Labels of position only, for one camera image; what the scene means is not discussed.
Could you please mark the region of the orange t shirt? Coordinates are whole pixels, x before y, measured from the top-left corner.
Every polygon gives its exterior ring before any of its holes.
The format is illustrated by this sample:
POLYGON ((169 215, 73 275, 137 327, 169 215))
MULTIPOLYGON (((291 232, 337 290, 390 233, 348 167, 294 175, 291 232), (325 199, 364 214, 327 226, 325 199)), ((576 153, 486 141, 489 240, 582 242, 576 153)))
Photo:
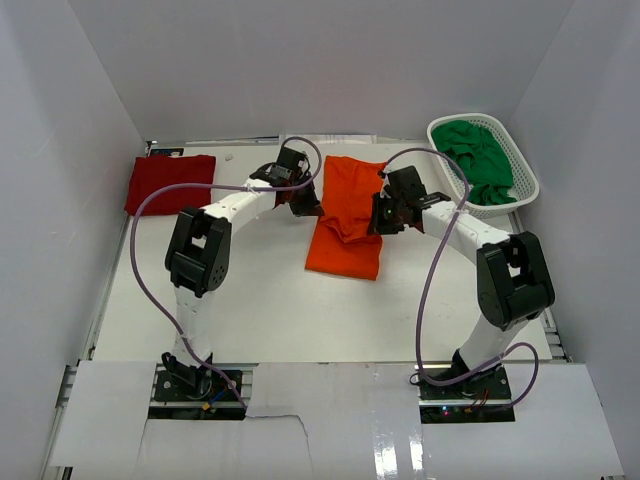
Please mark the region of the orange t shirt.
POLYGON ((322 207, 305 268, 324 274, 374 281, 383 239, 369 235, 373 195, 383 185, 381 163, 328 156, 324 163, 322 207))

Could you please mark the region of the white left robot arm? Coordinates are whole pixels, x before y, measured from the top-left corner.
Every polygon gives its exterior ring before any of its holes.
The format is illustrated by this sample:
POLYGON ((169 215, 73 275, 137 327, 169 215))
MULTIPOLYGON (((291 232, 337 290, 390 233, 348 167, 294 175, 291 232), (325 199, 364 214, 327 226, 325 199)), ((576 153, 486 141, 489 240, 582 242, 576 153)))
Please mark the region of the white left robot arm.
POLYGON ((188 206, 178 214, 165 257, 176 298, 178 332, 162 363, 188 398, 202 398, 211 387, 211 374, 201 365, 212 360, 206 309, 228 274, 232 235, 282 204, 298 217, 324 214, 308 156, 286 146, 238 191, 204 207, 188 206))

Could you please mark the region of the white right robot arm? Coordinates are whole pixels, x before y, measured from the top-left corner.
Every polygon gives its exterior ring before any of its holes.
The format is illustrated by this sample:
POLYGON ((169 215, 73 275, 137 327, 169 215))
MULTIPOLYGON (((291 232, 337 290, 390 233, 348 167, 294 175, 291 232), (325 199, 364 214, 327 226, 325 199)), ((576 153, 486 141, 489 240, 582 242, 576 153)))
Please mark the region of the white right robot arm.
POLYGON ((453 386, 472 399, 488 385, 486 370, 516 349, 513 340, 526 324, 555 301, 555 290, 538 237, 493 227, 474 217, 441 192, 428 193, 415 167, 381 172, 383 186, 372 197, 371 234, 393 235, 414 228, 439 239, 419 300, 416 326, 424 321, 426 302, 436 268, 447 247, 476 268, 480 316, 474 329, 453 354, 451 367, 431 376, 422 354, 422 334, 415 334, 417 375, 434 387, 453 386))

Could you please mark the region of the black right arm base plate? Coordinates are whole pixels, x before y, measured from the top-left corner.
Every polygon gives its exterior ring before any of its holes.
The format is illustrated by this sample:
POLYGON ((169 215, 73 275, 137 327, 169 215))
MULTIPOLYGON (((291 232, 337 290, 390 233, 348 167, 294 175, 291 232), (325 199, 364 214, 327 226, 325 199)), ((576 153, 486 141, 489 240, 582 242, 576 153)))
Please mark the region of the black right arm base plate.
POLYGON ((450 386, 433 386, 409 377, 418 388, 420 419, 423 425, 511 423, 516 420, 512 393, 502 365, 478 377, 450 386))

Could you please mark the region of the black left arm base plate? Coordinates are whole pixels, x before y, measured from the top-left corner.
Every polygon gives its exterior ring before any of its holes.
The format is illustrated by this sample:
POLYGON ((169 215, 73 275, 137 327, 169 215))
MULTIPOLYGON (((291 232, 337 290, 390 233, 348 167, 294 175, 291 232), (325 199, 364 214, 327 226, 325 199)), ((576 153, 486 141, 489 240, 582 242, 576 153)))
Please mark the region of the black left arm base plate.
POLYGON ((164 367, 156 371, 148 409, 151 420, 242 421, 245 409, 227 382, 206 371, 192 387, 164 367))

